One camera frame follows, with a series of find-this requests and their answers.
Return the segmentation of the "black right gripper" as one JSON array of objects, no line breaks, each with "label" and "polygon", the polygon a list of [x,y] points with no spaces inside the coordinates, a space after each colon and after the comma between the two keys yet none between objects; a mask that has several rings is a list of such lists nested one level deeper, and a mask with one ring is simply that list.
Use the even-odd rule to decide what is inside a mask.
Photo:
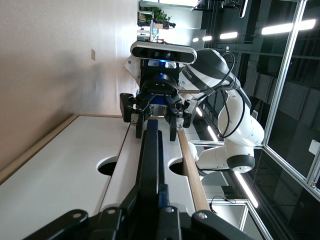
[{"label": "black right gripper", "polygon": [[176,140],[177,132],[189,128],[195,115],[197,101],[178,97],[179,64],[165,60],[140,61],[141,78],[139,94],[120,94],[120,110],[125,123],[135,127],[135,137],[140,139],[143,126],[150,115],[155,115],[154,105],[163,106],[159,114],[169,123],[170,141]]}]

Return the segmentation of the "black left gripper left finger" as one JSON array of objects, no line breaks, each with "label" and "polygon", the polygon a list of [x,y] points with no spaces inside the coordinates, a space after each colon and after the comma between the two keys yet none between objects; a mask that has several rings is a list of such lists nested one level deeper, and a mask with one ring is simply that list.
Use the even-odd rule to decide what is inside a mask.
[{"label": "black left gripper left finger", "polygon": [[134,186],[120,206],[110,206],[90,217],[74,209],[31,233],[23,240],[122,240],[129,237],[128,220],[138,210],[155,212],[155,192]]}]

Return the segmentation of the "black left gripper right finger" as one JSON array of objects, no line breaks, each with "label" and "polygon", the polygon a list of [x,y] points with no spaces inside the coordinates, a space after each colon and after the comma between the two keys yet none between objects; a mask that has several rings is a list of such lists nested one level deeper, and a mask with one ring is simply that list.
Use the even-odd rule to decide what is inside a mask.
[{"label": "black left gripper right finger", "polygon": [[189,216],[169,205],[167,184],[159,187],[159,240],[254,240],[209,210]]}]

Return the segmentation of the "black metal drawer handle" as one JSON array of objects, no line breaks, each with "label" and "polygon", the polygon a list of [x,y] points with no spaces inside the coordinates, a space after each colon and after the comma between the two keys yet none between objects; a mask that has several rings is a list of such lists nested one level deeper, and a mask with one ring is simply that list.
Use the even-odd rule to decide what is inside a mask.
[{"label": "black metal drawer handle", "polygon": [[163,136],[156,119],[148,120],[143,132],[136,183],[144,210],[154,212],[166,205],[161,196],[165,184]]}]

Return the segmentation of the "white-fronted drawer with handle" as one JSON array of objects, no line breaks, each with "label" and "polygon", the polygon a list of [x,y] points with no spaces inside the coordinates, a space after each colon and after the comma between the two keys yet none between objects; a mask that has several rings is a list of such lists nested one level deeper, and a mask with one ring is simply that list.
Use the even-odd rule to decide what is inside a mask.
[{"label": "white-fronted drawer with handle", "polygon": [[[181,163],[182,150],[178,139],[170,141],[169,128],[165,120],[158,120],[158,129],[162,133],[164,181],[168,185],[169,203],[177,207],[180,212],[190,216],[196,211],[191,193],[189,180],[170,170],[170,166]],[[126,134],[120,150],[114,172],[106,188],[105,195],[98,211],[107,207],[118,207],[135,185],[139,165],[142,140],[136,138],[136,130],[131,126]]]}]

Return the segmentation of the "green potted plant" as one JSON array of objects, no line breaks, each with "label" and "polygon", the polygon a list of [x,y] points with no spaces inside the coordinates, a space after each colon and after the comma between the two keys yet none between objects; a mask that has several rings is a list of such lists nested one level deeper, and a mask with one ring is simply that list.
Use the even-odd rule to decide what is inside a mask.
[{"label": "green potted plant", "polygon": [[156,21],[170,21],[172,16],[168,16],[161,8],[152,7],[150,9],[153,13],[153,20]]}]

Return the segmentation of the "white sign plate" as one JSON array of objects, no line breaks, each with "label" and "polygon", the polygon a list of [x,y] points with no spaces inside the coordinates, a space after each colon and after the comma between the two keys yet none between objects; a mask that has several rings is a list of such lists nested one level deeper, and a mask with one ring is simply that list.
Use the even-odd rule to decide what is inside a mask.
[{"label": "white sign plate", "polygon": [[316,155],[320,148],[320,141],[312,139],[309,145],[308,151],[313,155]]}]

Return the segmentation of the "aluminium cage frame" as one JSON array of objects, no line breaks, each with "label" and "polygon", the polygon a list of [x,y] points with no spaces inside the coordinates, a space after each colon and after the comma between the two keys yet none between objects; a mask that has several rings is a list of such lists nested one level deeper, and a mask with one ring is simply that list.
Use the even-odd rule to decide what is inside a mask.
[{"label": "aluminium cage frame", "polygon": [[293,51],[297,36],[299,33],[298,25],[303,19],[303,14],[308,0],[287,0],[296,2],[296,8],[293,15],[293,29],[288,34],[282,62],[278,74],[278,80],[275,85],[274,93],[271,99],[270,110],[268,113],[265,136],[262,141],[262,149],[267,153],[283,170],[285,170],[297,183],[299,183],[306,191],[314,195],[320,201],[320,189],[317,188],[317,182],[320,178],[320,148],[317,154],[314,156],[308,175],[303,176],[298,170],[290,165],[284,158],[276,153],[270,146],[269,140],[272,133],[272,128],[276,118],[276,113],[281,99],[281,94],[285,85],[285,80],[289,70],[290,60],[293,56]]}]

